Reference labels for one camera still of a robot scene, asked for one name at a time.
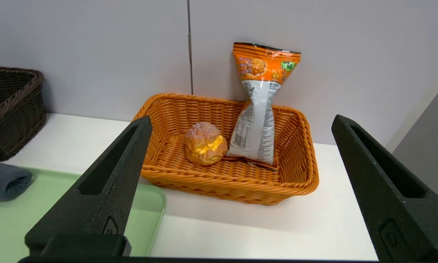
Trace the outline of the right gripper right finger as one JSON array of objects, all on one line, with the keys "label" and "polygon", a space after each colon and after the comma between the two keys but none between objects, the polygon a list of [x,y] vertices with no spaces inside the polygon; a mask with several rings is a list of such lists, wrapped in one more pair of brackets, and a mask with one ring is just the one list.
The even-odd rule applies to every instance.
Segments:
[{"label": "right gripper right finger", "polygon": [[438,195],[355,121],[331,131],[378,260],[438,262]]}]

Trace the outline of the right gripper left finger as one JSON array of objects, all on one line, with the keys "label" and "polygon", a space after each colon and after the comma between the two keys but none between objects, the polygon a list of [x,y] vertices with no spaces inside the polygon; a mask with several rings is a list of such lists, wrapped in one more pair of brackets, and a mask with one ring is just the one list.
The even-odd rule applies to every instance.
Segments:
[{"label": "right gripper left finger", "polygon": [[131,122],[25,235],[30,256],[128,256],[124,236],[152,133]]}]

